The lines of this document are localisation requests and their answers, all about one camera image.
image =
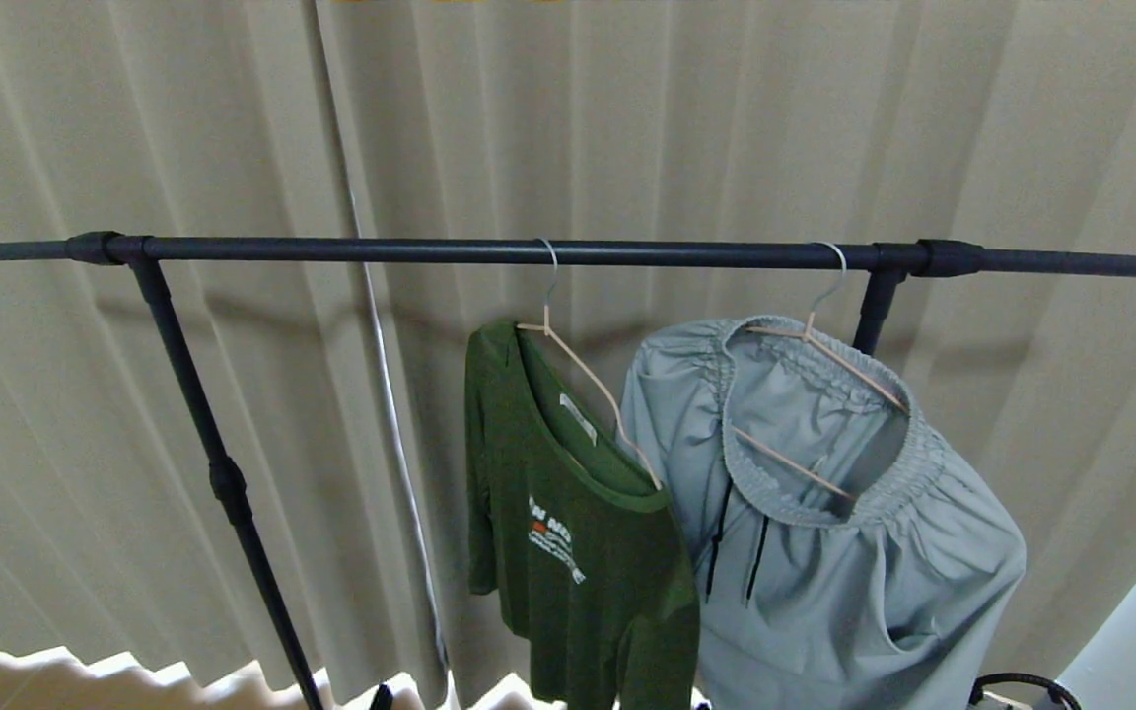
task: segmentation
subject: shirt sleeve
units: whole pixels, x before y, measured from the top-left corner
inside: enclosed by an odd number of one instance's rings
[[[470,566],[467,585],[473,594],[498,588],[498,561],[493,552],[493,520],[490,516],[488,471],[485,468],[485,410],[482,407],[482,343],[477,336],[467,345],[465,427],[467,429],[467,508]]]
[[[636,617],[617,657],[621,710],[691,707],[698,651],[698,607],[683,607],[663,619]]]

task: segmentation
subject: garment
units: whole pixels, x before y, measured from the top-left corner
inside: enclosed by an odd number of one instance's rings
[[[803,329],[769,316],[663,329],[641,345],[621,406],[692,554],[713,709],[964,707],[1024,574],[1019,528],[892,370],[812,334],[909,417],[807,343],[752,325]]]
[[[469,585],[531,641],[528,686],[573,710],[691,704],[699,601],[643,467],[569,399],[511,323],[467,345]]]

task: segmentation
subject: shirt neckline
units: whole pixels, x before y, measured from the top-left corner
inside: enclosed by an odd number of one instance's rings
[[[849,360],[853,367],[874,377],[886,390],[896,395],[910,416],[907,420],[905,438],[896,458],[888,465],[870,487],[857,494],[857,502],[846,518],[835,516],[819,508],[810,508],[797,502],[793,494],[786,493],[769,473],[754,461],[751,453],[744,450],[734,432],[730,418],[730,401],[735,395],[735,375],[738,371],[735,357],[728,345],[745,327],[761,326],[776,329],[802,332],[803,323],[783,316],[753,316],[741,320],[732,320],[721,329],[721,336],[716,346],[720,351],[722,364],[722,381],[726,383],[725,399],[721,401],[721,450],[726,460],[726,471],[735,483],[740,494],[767,517],[786,523],[786,525],[811,526],[825,528],[860,527],[871,521],[880,521],[892,516],[895,509],[909,502],[916,491],[937,475],[941,468],[932,461],[928,450],[932,449],[928,426],[924,412],[914,402],[910,387],[896,376],[887,365],[879,362],[864,352],[854,350],[843,342],[820,332],[811,332],[811,336],[832,349],[837,356]],[[883,400],[869,385],[858,381],[857,376],[843,369],[837,362],[815,352],[801,352],[796,341],[780,336],[758,336],[771,341],[784,349],[788,365],[799,369],[797,377],[817,377],[837,387],[846,396],[862,400]]]
[[[550,425],[546,424],[545,415],[542,414],[542,409],[537,407],[537,400],[533,395],[533,386],[531,381],[528,381],[527,369],[524,367],[523,354],[525,349],[532,356],[533,361],[536,364],[537,368],[542,368],[546,376],[550,377],[550,382],[554,383],[554,386],[560,392],[568,392],[568,387],[565,386],[562,378],[559,377],[559,373],[554,368],[550,367],[550,362],[546,361],[545,356],[542,356],[542,350],[533,343],[533,336],[531,333],[520,332],[515,324],[515,320],[510,320],[509,328],[506,329],[506,335],[509,335],[510,343],[509,349],[513,352],[508,352],[508,358],[506,358],[506,367],[513,369],[515,376],[513,381],[515,387],[517,387],[518,399],[521,400],[521,404],[527,409],[528,417],[532,418],[534,423],[534,428],[537,429],[537,436],[545,441],[545,445],[553,450],[556,458],[559,459],[565,470],[571,473],[574,479],[580,482],[585,485],[591,493],[594,493],[604,502],[610,504],[616,504],[618,508],[624,508],[626,511],[633,512],[654,512],[659,509],[666,507],[670,502],[669,493],[667,490],[653,490],[648,494],[632,494],[623,493],[623,491],[609,488],[602,484],[602,482],[596,481],[586,471],[585,467],[577,461],[576,458],[565,449],[563,444],[560,444],[559,440],[556,437],[554,432],[550,431]],[[586,408],[580,408],[583,417],[595,427],[596,431],[607,431],[602,424],[596,421],[594,415],[591,415],[590,410]],[[648,481],[650,474],[645,468],[641,467],[640,463],[635,462],[624,451],[619,450],[617,442],[612,441],[608,436],[600,436],[601,444],[608,448],[609,452],[612,453],[615,459],[615,467],[623,467],[626,470],[634,473],[636,476],[641,476],[641,479]]]

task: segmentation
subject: shirt graphic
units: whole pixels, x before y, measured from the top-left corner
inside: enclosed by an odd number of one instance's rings
[[[528,528],[528,542],[567,565],[571,570],[574,583],[580,584],[586,580],[586,575],[571,558],[571,532],[568,532],[568,526],[556,520],[554,516],[546,517],[546,509],[537,504],[532,495],[528,496],[528,516],[533,518]]]

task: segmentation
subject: horizontal black bar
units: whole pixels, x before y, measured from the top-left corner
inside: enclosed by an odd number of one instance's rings
[[[698,266],[699,268],[835,269],[840,259],[820,243],[556,242],[562,265]],[[920,243],[841,245],[852,270],[928,269],[933,251]],[[533,240],[137,237],[108,240],[118,260],[369,261],[420,265],[545,265],[545,247]],[[0,261],[70,258],[65,242],[0,243]],[[977,270],[1093,274],[1136,277],[1136,257],[1076,251],[983,249]]]

